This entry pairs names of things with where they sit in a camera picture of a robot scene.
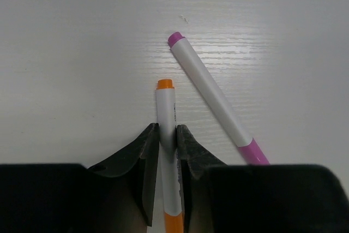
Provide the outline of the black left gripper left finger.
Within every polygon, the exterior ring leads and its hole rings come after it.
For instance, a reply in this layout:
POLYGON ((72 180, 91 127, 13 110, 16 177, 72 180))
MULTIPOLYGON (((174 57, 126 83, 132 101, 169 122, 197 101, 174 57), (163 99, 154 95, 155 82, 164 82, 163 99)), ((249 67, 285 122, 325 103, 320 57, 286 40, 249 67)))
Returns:
POLYGON ((152 226, 159 126, 149 124, 130 144, 88 168, 94 226, 152 226))

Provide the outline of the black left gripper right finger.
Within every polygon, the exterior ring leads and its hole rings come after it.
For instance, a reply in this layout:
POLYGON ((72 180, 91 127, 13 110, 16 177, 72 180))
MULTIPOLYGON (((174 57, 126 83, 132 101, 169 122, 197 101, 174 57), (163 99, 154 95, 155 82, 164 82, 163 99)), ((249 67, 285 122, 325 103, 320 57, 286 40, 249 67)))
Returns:
POLYGON ((177 153, 184 232, 214 232, 206 171, 226 164, 197 142, 184 124, 177 126, 177 153))

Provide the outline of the orange capped white marker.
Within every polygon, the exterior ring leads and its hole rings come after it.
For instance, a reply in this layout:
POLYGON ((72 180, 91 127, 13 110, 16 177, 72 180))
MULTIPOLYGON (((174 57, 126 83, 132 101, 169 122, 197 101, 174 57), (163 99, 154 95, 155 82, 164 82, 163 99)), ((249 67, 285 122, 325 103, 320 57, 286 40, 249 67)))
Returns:
POLYGON ((182 200, 176 142, 176 96, 171 79, 157 83, 156 104, 160 133, 160 171, 166 232, 183 232, 182 200))

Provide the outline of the pink capped white marker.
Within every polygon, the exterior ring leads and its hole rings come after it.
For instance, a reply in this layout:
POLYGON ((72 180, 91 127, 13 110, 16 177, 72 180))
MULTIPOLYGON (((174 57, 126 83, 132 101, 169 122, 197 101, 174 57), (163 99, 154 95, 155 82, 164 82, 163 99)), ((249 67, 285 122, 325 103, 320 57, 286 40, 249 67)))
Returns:
POLYGON ((268 165, 259 145, 242 121, 186 37, 174 32, 167 40, 171 52, 211 109, 243 159, 252 165, 268 165))

